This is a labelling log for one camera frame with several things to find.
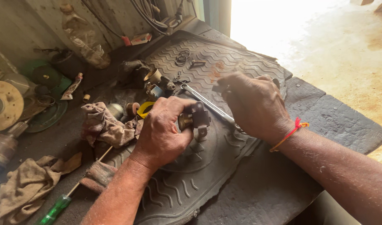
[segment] screwdriver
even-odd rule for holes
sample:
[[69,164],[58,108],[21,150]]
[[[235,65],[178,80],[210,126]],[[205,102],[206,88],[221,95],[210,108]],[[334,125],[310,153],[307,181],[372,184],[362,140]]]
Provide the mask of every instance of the screwdriver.
[[[98,161],[101,161],[106,154],[113,148],[111,146],[104,154],[101,156]],[[53,207],[51,207],[48,211],[48,213],[44,216],[39,218],[39,220],[34,225],[51,225],[53,222],[55,222],[56,217],[59,215],[59,213],[66,208],[70,202],[71,202],[71,195],[73,192],[77,189],[77,187],[80,185],[80,182],[78,182],[66,195],[61,195],[58,197],[58,199],[55,201]]]

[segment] hand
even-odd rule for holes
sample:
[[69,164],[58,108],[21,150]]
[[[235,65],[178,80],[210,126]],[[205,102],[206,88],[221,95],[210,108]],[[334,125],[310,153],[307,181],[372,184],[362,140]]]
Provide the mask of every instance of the hand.
[[175,125],[177,117],[193,103],[174,96],[159,98],[145,118],[129,158],[152,170],[174,161],[194,138],[191,128],[178,133]]
[[217,81],[227,86],[227,101],[235,122],[249,135],[277,144],[294,128],[280,91],[269,75],[252,79],[237,72]]

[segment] tube of paste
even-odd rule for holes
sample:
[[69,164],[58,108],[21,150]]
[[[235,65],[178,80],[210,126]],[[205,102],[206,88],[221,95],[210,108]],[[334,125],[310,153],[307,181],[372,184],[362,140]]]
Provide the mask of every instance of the tube of paste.
[[76,76],[76,80],[70,87],[64,92],[61,100],[72,100],[73,99],[73,92],[77,89],[77,87],[80,85],[81,80],[83,79],[83,74],[78,73]]

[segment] workbench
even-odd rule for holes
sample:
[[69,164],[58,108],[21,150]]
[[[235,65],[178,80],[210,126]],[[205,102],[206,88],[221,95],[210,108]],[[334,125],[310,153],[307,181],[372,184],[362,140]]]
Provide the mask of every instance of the workbench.
[[[181,29],[241,46],[196,18],[187,19]],[[109,88],[112,79],[120,75],[117,69],[119,64],[142,59],[144,56],[140,53],[153,44],[154,40],[145,45],[113,51],[110,54],[112,63],[107,69],[90,70],[84,75],[83,83],[57,124],[19,138],[17,154],[0,176],[0,184],[6,182],[8,171],[20,165],[20,159],[38,160],[44,155],[53,155],[68,160],[75,153],[83,152],[81,167],[62,177],[46,197],[44,205],[23,224],[33,224],[44,215],[58,196],[67,193],[94,162],[91,147],[80,139],[84,120],[80,110],[83,94],[91,95],[90,102],[96,99],[104,89]],[[285,84],[286,109],[291,118],[299,116],[302,121],[309,122],[309,130],[362,154],[368,154],[382,144],[382,127],[356,110],[297,77],[286,80]],[[323,188],[281,153],[270,153],[269,149],[270,146],[263,143],[250,156],[243,158],[218,195],[208,200],[200,208],[198,217],[189,224],[283,225],[313,202]],[[72,203],[55,224],[79,224],[97,197],[94,192],[80,186],[72,196]]]

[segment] plastic bottle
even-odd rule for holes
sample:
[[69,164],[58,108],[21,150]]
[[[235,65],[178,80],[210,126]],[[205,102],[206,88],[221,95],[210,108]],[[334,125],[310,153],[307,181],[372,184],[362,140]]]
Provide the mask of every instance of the plastic bottle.
[[79,17],[70,4],[61,5],[60,10],[63,12],[62,28],[71,42],[80,48],[85,60],[97,69],[108,67],[111,59],[97,42],[95,31],[88,21]]

